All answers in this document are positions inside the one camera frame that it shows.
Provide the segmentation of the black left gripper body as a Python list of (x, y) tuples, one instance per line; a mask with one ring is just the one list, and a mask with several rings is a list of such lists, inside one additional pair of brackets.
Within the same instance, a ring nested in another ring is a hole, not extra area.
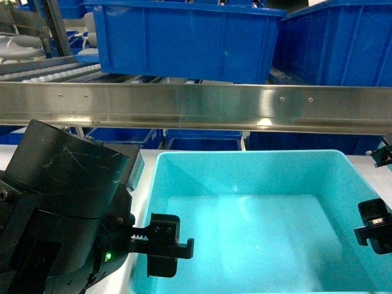
[(125, 184), (115, 192), (94, 242), (93, 278), (89, 293), (129, 293), (133, 256), (129, 255), (132, 196)]

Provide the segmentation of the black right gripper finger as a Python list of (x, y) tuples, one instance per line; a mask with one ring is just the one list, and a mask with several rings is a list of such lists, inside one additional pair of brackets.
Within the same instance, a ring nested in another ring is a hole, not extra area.
[(381, 198), (366, 200), (358, 204), (363, 226), (355, 228), (356, 240), (360, 246), (368, 241), (376, 254), (391, 253), (391, 213)]

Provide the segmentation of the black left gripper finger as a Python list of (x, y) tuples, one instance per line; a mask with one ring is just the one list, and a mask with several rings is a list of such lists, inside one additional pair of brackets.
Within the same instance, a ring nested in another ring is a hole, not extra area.
[(146, 255), (148, 277), (173, 278), (178, 270), (178, 260), (193, 258), (194, 239), (180, 243), (180, 228), (179, 216), (156, 213), (152, 213), (146, 227), (131, 228), (130, 252)]

